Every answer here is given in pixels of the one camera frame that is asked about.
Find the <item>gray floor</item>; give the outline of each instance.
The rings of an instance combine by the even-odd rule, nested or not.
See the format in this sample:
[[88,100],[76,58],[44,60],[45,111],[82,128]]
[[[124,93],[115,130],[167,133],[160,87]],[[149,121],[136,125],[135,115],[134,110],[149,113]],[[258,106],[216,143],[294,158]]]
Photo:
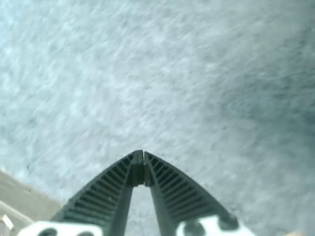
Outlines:
[[314,235],[314,25],[313,0],[0,0],[0,166],[64,203],[145,149],[258,235]]

